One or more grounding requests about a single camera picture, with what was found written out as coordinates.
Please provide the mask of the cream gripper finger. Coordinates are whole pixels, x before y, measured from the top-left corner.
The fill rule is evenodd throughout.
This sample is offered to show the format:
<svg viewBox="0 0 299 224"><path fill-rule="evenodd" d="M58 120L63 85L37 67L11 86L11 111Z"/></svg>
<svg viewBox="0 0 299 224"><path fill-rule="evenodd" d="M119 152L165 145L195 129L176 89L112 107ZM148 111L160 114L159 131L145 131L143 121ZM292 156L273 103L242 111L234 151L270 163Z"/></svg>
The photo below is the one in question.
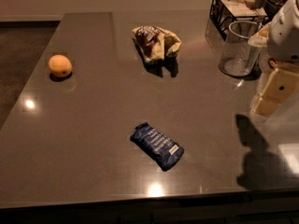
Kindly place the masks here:
<svg viewBox="0 0 299 224"><path fill-rule="evenodd" d="M252 110L262 116L272 115L295 91L299 89L299 65L279 63L274 68L257 98Z"/></svg>

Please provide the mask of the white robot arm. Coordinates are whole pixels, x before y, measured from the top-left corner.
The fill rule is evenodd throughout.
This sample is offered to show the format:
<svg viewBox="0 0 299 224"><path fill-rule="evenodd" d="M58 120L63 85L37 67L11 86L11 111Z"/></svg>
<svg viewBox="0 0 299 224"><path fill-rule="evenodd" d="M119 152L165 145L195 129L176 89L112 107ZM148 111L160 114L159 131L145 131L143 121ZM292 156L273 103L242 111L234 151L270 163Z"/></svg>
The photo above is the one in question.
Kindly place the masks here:
<svg viewBox="0 0 299 224"><path fill-rule="evenodd" d="M288 0L274 18L253 35L248 44L266 48L273 70L252 106L270 116L299 87L299 0Z"/></svg>

